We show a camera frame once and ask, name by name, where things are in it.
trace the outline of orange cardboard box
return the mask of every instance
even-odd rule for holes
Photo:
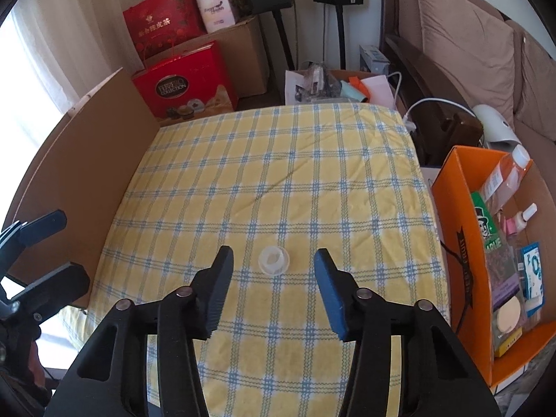
[[[504,207],[504,213],[513,216],[533,202],[539,207],[521,236],[527,243],[538,241],[540,244],[546,302],[541,310],[541,323],[525,333],[501,358],[494,359],[489,278],[471,193],[480,188],[504,154],[456,146],[433,184],[445,243],[460,255],[466,270],[464,274],[460,263],[448,256],[452,328],[455,330],[461,319],[467,293],[471,305],[459,339],[491,387],[529,362],[556,335],[556,207],[538,168],[531,162],[518,192]]]

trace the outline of red gift box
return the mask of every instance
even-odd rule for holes
[[[196,0],[145,0],[123,18],[142,60],[206,34]]]
[[[237,95],[216,41],[162,61],[133,76],[141,96],[163,125],[230,113]]]

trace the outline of mattress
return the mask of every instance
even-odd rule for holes
[[[195,345],[211,416],[338,414],[353,346],[330,330],[318,248],[360,286],[428,299],[448,319],[432,202],[399,113],[383,107],[276,107],[162,128],[113,220],[89,308],[61,313],[72,341],[82,346],[118,299],[189,284],[221,245],[234,251],[232,283],[218,330]],[[290,256],[277,277],[257,261],[270,245]],[[158,404],[154,337],[147,376]],[[399,387],[394,343],[389,415]]]

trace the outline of speaker stand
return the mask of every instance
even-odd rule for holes
[[[346,38],[344,33],[344,6],[336,5],[338,19],[338,39],[340,40],[340,69],[346,70]]]
[[[272,15],[276,21],[278,34],[280,35],[284,54],[286,55],[287,68],[293,71],[295,69],[294,58],[291,56],[290,44],[287,41],[286,29],[284,28],[284,21],[282,20],[282,13],[280,12],[280,9],[277,9],[272,11]]]

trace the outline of wooden furniture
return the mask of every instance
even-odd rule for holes
[[[408,108],[425,97],[452,100],[468,108],[455,86],[422,52],[400,37],[399,0],[382,0],[380,51],[393,71],[402,74],[400,97]],[[417,125],[412,134],[421,165],[442,165],[453,146],[477,146],[483,135],[480,122],[447,104],[425,102],[411,111]]]

